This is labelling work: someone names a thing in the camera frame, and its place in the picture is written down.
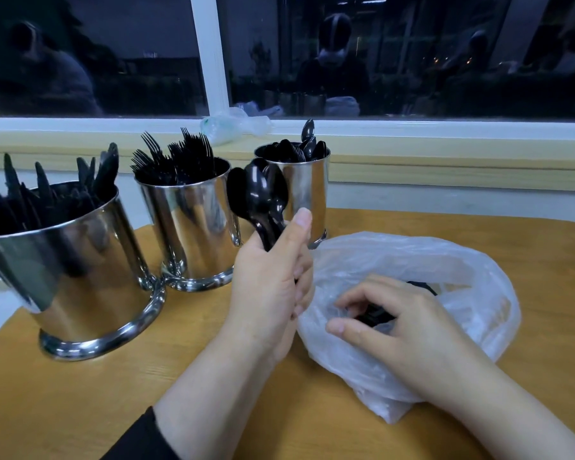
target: forearm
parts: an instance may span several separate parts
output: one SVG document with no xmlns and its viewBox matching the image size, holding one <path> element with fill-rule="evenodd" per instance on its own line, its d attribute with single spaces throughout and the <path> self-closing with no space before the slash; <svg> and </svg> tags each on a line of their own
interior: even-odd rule
<svg viewBox="0 0 575 460">
<path fill-rule="evenodd" d="M 498 460 L 575 460 L 575 434 L 501 370 L 452 412 Z"/>
<path fill-rule="evenodd" d="M 230 458 L 272 369 L 220 332 L 155 405 L 160 432 L 180 458 Z"/>
</svg>

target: right hand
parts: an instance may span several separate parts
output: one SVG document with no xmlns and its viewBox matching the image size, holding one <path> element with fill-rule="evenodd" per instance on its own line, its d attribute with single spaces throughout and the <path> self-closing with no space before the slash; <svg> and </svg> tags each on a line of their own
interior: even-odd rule
<svg viewBox="0 0 575 460">
<path fill-rule="evenodd" d="M 335 306 L 356 317 L 369 303 L 396 317 L 391 335 L 351 318 L 331 319 L 326 331 L 376 357 L 439 408 L 457 410 L 469 396 L 476 397 L 488 376 L 500 371 L 426 289 L 370 275 L 341 295 Z"/>
</svg>

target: clear plastic bag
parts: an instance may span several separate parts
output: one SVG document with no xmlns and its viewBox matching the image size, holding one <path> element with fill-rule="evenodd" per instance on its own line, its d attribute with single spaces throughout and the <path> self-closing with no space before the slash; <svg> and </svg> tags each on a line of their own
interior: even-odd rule
<svg viewBox="0 0 575 460">
<path fill-rule="evenodd" d="M 272 131 L 273 126 L 268 116 L 248 116 L 242 108 L 228 108 L 226 113 L 204 118 L 200 130 L 212 145 L 236 140 L 243 134 L 260 137 Z"/>
<path fill-rule="evenodd" d="M 511 281 L 479 251 L 432 237 L 359 232 L 329 239 L 313 252 L 313 301 L 299 317 L 298 332 L 309 355 L 353 388 L 360 400 L 388 423 L 398 421 L 421 399 L 378 360 L 326 332 L 340 294 L 369 273 L 428 283 L 462 329 L 497 361 L 521 321 Z M 392 323 L 376 326 L 388 334 Z"/>
</svg>

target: hand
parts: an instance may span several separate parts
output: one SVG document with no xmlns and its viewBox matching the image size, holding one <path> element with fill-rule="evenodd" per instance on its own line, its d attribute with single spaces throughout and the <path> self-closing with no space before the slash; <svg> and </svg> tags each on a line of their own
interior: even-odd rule
<svg viewBox="0 0 575 460">
<path fill-rule="evenodd" d="M 333 318 L 326 330 L 384 363 L 423 399 L 452 412 L 471 389 L 500 371 L 436 298 L 421 287 L 371 275 L 339 297 L 350 317 L 368 303 L 396 317 L 391 335 L 350 318 Z"/>
<path fill-rule="evenodd" d="M 311 212 L 301 208 L 270 252 L 254 232 L 234 265 L 223 330 L 250 344 L 258 356 L 270 356 L 273 363 L 287 355 L 296 332 L 294 321 L 313 299 L 313 259 L 307 248 L 311 221 Z"/>
</svg>

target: black sleeve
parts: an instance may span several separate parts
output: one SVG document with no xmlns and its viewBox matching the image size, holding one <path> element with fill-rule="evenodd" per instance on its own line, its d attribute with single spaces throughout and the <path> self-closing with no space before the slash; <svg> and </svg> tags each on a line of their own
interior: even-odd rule
<svg viewBox="0 0 575 460">
<path fill-rule="evenodd" d="M 124 459 L 179 460 L 157 428 L 153 407 L 149 407 L 101 458 L 101 460 Z"/>
</svg>

